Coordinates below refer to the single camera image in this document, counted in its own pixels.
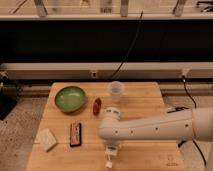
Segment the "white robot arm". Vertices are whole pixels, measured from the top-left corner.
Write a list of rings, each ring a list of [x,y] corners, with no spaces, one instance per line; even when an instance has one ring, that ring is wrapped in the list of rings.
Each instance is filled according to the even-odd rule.
[[[121,121],[119,109],[109,107],[98,129],[107,145],[122,140],[198,140],[211,142],[205,171],[213,171],[213,108],[196,108],[149,118]]]

